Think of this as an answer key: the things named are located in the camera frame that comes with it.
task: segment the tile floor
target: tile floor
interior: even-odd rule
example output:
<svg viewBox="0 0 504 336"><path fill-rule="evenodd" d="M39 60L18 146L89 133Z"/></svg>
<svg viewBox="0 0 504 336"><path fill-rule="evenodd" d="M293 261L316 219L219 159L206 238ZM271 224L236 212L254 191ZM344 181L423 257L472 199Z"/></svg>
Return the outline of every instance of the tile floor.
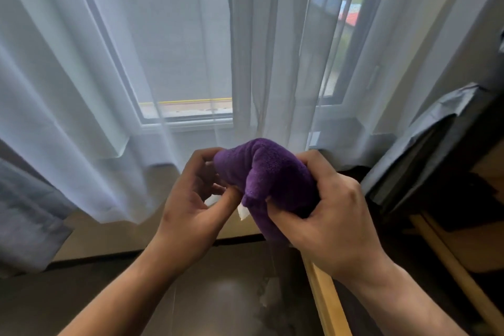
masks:
<svg viewBox="0 0 504 336"><path fill-rule="evenodd" d="M0 334L62 329L131 259L0 281ZM323 335L299 253L267 242L213 247L168 290L144 336Z"/></svg>

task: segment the person's left hand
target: person's left hand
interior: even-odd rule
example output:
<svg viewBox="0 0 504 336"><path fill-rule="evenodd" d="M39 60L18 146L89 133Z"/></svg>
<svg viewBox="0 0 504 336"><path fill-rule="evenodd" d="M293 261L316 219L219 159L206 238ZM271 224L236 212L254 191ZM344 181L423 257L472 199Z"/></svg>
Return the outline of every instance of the person's left hand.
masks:
<svg viewBox="0 0 504 336"><path fill-rule="evenodd" d="M196 150L173 185L157 233L145 253L156 269L176 277L203 257L239 205L242 193L219 178L214 155L222 148ZM210 207L205 200L222 195Z"/></svg>

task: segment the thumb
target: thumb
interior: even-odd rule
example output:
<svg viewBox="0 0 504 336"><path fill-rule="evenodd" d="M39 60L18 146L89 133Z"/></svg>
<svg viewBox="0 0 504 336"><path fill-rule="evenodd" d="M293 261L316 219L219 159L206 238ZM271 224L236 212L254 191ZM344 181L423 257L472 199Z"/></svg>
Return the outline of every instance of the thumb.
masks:
<svg viewBox="0 0 504 336"><path fill-rule="evenodd" d="M302 238L306 232L306 223L304 219L296 214L282 210L276 206L271 199L267 199L268 217L273 221L280 231L287 237L294 247L299 249L302 245Z"/></svg>
<svg viewBox="0 0 504 336"><path fill-rule="evenodd" d="M205 211L205 215L214 226L221 229L240 204L242 196L236 187L228 187L222 197Z"/></svg>

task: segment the hand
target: hand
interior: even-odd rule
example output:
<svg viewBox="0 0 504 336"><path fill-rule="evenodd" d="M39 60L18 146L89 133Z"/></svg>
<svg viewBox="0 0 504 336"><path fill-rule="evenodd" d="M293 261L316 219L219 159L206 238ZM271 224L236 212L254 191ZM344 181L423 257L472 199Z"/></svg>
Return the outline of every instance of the hand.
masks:
<svg viewBox="0 0 504 336"><path fill-rule="evenodd" d="M175 182L144 258L173 278L203 257L239 205L242 194L220 180L212 160L221 148L196 150ZM222 195L208 207L205 200Z"/></svg>
<svg viewBox="0 0 504 336"><path fill-rule="evenodd" d="M369 282L379 271L393 268L360 184L337 173L317 150L297 157L317 180L321 200L307 219L268 202L268 215L280 231L315 265L346 285Z"/></svg>

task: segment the person's right hand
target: person's right hand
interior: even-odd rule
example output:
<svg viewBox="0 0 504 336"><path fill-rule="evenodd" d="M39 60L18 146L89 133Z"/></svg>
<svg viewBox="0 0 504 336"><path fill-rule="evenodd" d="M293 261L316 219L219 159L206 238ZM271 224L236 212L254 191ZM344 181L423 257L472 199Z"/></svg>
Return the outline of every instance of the person's right hand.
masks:
<svg viewBox="0 0 504 336"><path fill-rule="evenodd" d="M297 157L317 180L320 203L301 219L268 201L271 220L294 247L343 284L366 284L387 273L394 263L381 247L360 184L337 173L317 150Z"/></svg>

